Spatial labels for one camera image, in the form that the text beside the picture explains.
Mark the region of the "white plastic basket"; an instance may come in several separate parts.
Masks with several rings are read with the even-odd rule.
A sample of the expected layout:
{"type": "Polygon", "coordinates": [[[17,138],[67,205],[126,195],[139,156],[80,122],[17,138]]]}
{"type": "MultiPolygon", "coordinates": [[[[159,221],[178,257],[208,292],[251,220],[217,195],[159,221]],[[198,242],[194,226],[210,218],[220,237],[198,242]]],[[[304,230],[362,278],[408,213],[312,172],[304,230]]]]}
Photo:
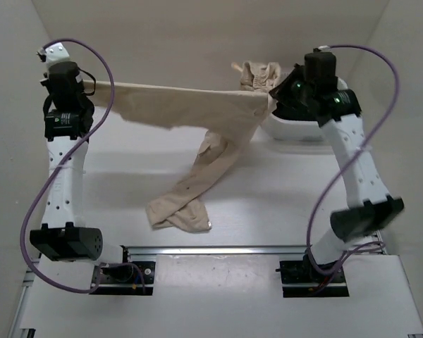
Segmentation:
{"type": "Polygon", "coordinates": [[[279,140],[325,140],[336,144],[347,139],[348,128],[342,121],[342,115],[350,112],[351,98],[347,83],[337,78],[337,89],[319,97],[316,116],[275,116],[273,111],[263,124],[264,130],[279,140]]]}

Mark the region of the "beige trousers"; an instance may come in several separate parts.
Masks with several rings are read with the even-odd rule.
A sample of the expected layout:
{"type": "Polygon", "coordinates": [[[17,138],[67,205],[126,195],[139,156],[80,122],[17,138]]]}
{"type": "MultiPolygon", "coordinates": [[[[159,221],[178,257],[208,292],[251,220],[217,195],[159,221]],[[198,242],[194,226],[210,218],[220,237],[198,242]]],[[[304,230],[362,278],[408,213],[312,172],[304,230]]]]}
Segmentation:
{"type": "Polygon", "coordinates": [[[245,61],[238,91],[183,89],[143,84],[87,81],[95,106],[110,106],[122,119],[172,129],[201,127],[206,133],[190,172],[146,207],[153,229],[177,227],[208,232],[209,216],[200,197],[235,164],[257,128],[274,111],[269,92],[283,79],[277,62],[245,61]]]}

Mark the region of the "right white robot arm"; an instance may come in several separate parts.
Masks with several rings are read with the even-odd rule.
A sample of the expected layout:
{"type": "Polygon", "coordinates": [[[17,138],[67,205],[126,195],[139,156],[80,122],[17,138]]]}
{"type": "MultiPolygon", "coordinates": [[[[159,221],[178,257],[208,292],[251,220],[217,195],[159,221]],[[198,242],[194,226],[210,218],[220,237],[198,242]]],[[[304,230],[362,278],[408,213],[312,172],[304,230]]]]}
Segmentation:
{"type": "Polygon", "coordinates": [[[338,179],[346,190],[347,208],[334,211],[330,229],[315,243],[308,242],[303,275],[317,282],[332,273],[337,261],[363,237],[384,229],[404,209],[400,197],[391,196],[376,169],[364,132],[362,109],[351,89],[339,89],[336,56],[314,50],[302,65],[269,92],[285,108],[303,108],[317,122],[331,145],[339,172],[328,183],[323,200],[338,179]]]}

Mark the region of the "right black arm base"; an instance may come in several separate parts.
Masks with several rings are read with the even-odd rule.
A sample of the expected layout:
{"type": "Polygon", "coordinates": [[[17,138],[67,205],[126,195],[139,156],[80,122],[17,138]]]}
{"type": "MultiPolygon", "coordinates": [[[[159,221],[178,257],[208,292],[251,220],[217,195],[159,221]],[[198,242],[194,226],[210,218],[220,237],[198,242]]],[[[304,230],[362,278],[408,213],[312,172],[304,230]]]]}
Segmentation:
{"type": "Polygon", "coordinates": [[[349,297],[345,273],[340,268],[331,275],[321,275],[303,261],[280,261],[283,298],[349,297]]]}

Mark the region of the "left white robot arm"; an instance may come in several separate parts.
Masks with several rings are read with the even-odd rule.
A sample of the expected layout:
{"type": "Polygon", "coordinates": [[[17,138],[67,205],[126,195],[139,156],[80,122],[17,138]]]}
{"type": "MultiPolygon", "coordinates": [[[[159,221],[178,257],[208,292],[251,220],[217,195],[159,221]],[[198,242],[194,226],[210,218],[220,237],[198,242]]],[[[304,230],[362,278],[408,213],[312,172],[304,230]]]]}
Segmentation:
{"type": "Polygon", "coordinates": [[[105,242],[98,228],[87,227],[82,216],[82,178],[92,126],[94,105],[89,100],[78,65],[61,61],[48,67],[42,85],[49,93],[43,105],[44,136],[49,152],[47,204],[30,243],[52,261],[108,263],[119,282],[133,276],[134,265],[123,257],[121,246],[105,242]]]}

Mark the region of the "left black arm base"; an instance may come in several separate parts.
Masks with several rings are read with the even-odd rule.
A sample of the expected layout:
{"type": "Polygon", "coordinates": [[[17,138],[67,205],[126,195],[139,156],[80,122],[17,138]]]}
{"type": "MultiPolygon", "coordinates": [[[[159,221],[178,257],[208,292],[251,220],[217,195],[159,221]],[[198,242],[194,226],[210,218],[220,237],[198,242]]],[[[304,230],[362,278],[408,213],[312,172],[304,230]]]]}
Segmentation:
{"type": "Polygon", "coordinates": [[[151,296],[154,291],[155,261],[133,261],[144,278],[131,266],[102,268],[99,287],[93,295],[107,296],[151,296]]]}

